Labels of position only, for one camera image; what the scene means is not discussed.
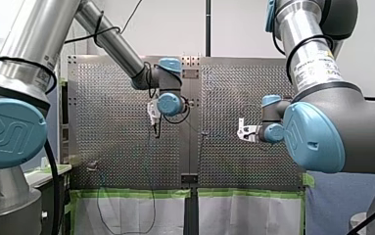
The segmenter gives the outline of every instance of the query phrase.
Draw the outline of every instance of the robotic arm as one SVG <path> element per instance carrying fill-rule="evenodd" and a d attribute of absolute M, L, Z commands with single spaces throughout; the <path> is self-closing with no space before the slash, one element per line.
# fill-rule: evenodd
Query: robotic arm
<path fill-rule="evenodd" d="M 308 170 L 375 173 L 375 102 L 343 80 L 333 56 L 355 27 L 356 1 L 270 1 L 268 12 L 297 95 L 263 98 L 258 139 L 284 139 Z"/>
<path fill-rule="evenodd" d="M 0 61 L 0 116 L 3 116 L 0 138 L 5 128 L 14 134 L 5 135 L 4 141 L 15 142 L 19 138 L 17 144 L 13 143 L 14 150 L 0 151 L 0 168 L 30 160 L 44 144 L 47 133 L 44 117 L 50 107 L 45 91 L 73 18 L 89 33 L 113 27 L 90 0 L 24 1 L 0 54 L 4 59 Z M 97 43 L 131 77 L 135 89 L 160 88 L 157 107 L 161 114 L 172 117 L 185 111 L 180 97 L 181 63 L 177 59 L 163 58 L 158 65 L 145 65 L 117 30 L 99 34 Z"/>
<path fill-rule="evenodd" d="M 80 3 L 75 18 L 89 33 L 96 33 L 96 31 L 113 27 L 90 0 L 84 0 Z M 161 114 L 172 117 L 185 112 L 184 100 L 180 96 L 181 63 L 177 59 L 163 58 L 157 66 L 150 68 L 144 64 L 116 30 L 106 31 L 99 34 L 97 38 L 98 45 L 104 48 L 131 77 L 132 86 L 135 89 L 160 88 L 161 95 L 158 100 L 158 109 Z"/>

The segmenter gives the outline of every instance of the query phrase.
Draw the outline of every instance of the green tape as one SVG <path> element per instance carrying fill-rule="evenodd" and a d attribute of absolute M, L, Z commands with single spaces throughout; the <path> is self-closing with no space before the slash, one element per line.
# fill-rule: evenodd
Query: green tape
<path fill-rule="evenodd" d="M 153 193 L 150 190 L 134 189 L 84 189 L 73 190 L 70 192 L 72 197 L 79 198 L 134 198 L 134 199 L 153 199 Z M 189 198 L 190 190 L 154 190 L 154 198 Z"/>
<path fill-rule="evenodd" d="M 198 192 L 201 198 L 249 196 L 259 198 L 301 199 L 304 195 L 304 192 L 280 192 L 254 189 L 198 189 Z"/>
<path fill-rule="evenodd" d="M 309 188 L 315 187 L 315 179 L 312 175 L 308 173 L 303 174 L 303 185 L 308 186 Z"/>

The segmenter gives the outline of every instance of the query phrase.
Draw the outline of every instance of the warning label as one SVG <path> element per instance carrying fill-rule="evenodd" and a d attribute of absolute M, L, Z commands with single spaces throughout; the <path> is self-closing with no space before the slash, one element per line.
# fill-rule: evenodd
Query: warning label
<path fill-rule="evenodd" d="M 299 87 L 312 83 L 343 80 L 336 61 L 326 52 L 297 64 L 294 67 L 294 76 Z"/>

